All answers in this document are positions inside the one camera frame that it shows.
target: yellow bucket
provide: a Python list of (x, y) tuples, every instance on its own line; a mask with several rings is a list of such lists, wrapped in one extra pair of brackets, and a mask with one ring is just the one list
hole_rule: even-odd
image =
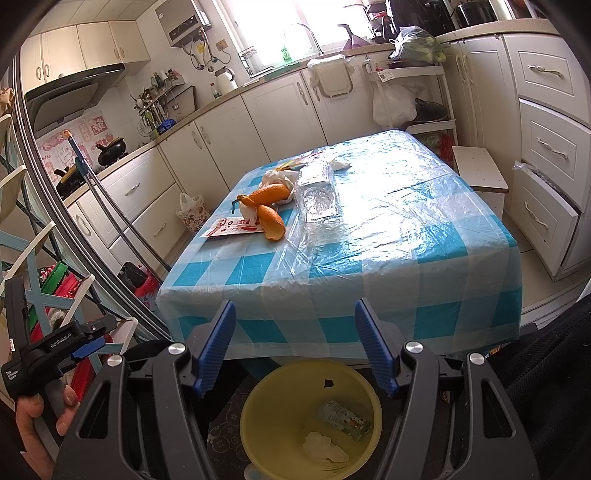
[[(318, 409), (331, 400), (372, 422), (358, 442), (318, 419)], [(330, 437), (349, 455), (350, 464), (331, 471), (309, 459), (302, 444), (310, 432)], [(252, 390), (240, 419), (248, 458), (273, 480), (343, 480), (368, 461), (381, 432), (382, 407), (372, 386), (352, 368), (331, 360), (305, 360), (273, 371)]]

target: dish rack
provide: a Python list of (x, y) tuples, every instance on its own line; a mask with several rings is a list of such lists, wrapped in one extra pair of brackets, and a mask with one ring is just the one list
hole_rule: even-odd
[[(431, 88), (433, 89), (433, 93), (439, 94), (442, 100), (444, 100), (445, 107), (449, 112), (449, 117), (451, 120), (443, 120), (438, 122), (428, 122), (424, 124), (417, 124), (417, 125), (409, 125), (406, 128), (406, 132), (411, 135), (422, 134), (426, 132), (437, 132), (440, 130), (451, 130), (453, 132), (453, 140), (455, 145), (457, 145), (457, 133), (456, 133), (456, 120), (454, 119), (453, 115), (453, 107), (452, 107), (452, 99), (449, 94), (449, 87), (447, 86), (447, 80), (445, 77), (445, 72), (443, 70), (443, 66), (441, 65), (433, 65), (430, 67), (406, 67), (406, 68), (399, 68), (399, 69), (385, 69), (385, 70), (377, 70), (375, 67), (375, 63), (372, 60), (365, 60), (362, 63), (363, 73), (369, 82), (374, 82), (377, 85), (378, 92), (386, 105), (386, 96), (384, 93), (384, 87), (382, 84), (389, 82), (390, 80), (400, 79), (400, 78), (408, 78), (408, 77), (420, 77), (420, 76), (429, 76), (431, 77)], [(374, 89), (370, 89), (372, 91), (372, 101), (374, 96)], [(389, 119), (389, 127), (394, 129), (392, 116), (390, 115), (390, 111), (386, 108), (388, 112), (388, 119)]]

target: plastic table cover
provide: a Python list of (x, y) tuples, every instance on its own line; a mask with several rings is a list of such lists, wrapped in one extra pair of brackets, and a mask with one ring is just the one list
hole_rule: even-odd
[[(453, 170), (397, 130), (317, 150), (351, 163), (335, 172), (342, 221), (312, 228), (291, 202), (279, 208), (287, 232), (278, 242), (197, 234), (158, 293), (175, 340), (225, 299), (238, 317), (227, 358), (365, 358), (353, 323), (361, 297), (436, 354), (517, 334), (517, 243)], [(244, 175), (203, 229), (232, 216), (236, 195), (254, 191), (274, 165)]]

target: range hood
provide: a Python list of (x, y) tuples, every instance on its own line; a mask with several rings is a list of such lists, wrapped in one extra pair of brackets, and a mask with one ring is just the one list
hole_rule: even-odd
[(116, 63), (73, 73), (27, 92), (25, 103), (35, 138), (96, 106), (124, 72), (124, 65)]

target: white kettle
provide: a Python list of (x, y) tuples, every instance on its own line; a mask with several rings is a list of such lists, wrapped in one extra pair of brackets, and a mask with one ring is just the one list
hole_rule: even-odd
[(234, 74), (234, 71), (231, 68), (226, 67), (224, 65), (221, 69), (219, 69), (216, 72), (216, 77), (217, 89), (222, 95), (225, 95), (226, 93), (231, 92), (232, 90), (236, 90), (238, 88), (238, 85), (236, 85), (236, 82), (234, 80), (236, 75)]

